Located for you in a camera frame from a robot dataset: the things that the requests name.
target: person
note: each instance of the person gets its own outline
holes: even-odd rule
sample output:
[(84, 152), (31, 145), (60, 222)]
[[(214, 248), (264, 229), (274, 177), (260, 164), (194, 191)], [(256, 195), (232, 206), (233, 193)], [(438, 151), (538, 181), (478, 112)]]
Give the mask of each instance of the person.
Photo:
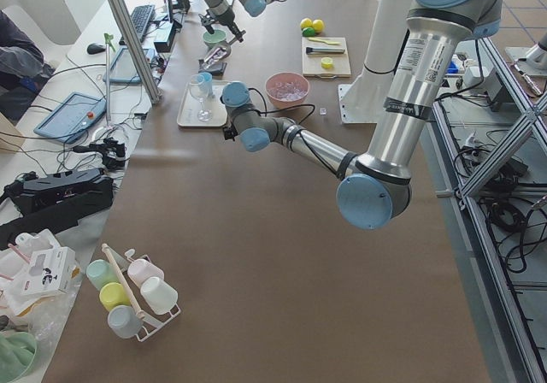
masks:
[(36, 44), (0, 11), (0, 113), (18, 121), (53, 72)]

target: white chair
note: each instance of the white chair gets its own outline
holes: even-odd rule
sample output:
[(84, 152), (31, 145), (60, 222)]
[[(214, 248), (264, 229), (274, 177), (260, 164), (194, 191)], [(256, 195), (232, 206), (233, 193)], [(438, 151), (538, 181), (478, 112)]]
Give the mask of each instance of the white chair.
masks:
[(3, 12), (40, 48), (44, 60), (57, 68), (72, 45), (59, 45), (51, 41), (19, 5), (10, 5)]

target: wine glass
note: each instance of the wine glass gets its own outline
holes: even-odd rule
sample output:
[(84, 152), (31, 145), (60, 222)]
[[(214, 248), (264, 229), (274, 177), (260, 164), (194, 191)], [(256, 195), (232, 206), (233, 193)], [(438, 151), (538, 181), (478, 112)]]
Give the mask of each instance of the wine glass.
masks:
[(195, 74), (190, 77), (188, 91), (201, 105), (197, 113), (197, 118), (201, 122), (207, 122), (213, 117), (213, 112), (203, 106), (203, 99), (209, 95), (209, 90), (205, 84), (205, 78), (201, 74)]

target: pink straw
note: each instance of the pink straw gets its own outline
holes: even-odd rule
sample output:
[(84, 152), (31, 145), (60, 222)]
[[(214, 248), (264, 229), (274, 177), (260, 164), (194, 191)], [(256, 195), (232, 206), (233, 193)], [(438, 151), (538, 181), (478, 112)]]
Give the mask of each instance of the pink straw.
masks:
[(31, 262), (31, 260), (28, 258), (28, 256), (24, 255), (18, 248), (17, 246), (15, 245), (12, 245), (12, 244), (8, 244), (9, 248), (15, 252), (23, 261), (25, 261), (26, 263), (29, 263)]

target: pink bowl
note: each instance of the pink bowl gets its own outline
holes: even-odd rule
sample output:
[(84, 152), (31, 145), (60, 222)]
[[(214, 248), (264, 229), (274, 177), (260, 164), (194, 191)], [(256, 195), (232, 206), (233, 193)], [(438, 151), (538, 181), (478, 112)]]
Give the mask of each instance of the pink bowl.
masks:
[(309, 82), (300, 74), (279, 73), (266, 81), (266, 95), (277, 109), (303, 103), (308, 92)]

